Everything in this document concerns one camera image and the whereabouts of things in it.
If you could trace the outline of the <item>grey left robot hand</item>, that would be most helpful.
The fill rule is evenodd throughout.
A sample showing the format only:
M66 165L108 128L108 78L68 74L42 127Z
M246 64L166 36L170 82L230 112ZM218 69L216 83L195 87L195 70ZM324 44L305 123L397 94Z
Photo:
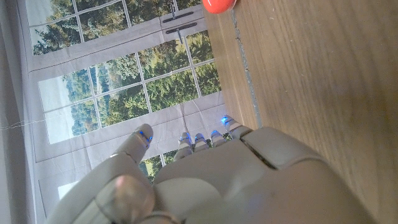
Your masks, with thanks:
M321 155L274 128L224 116L231 135L183 133L149 180L139 168L153 130L139 126L60 200L47 223L374 223Z

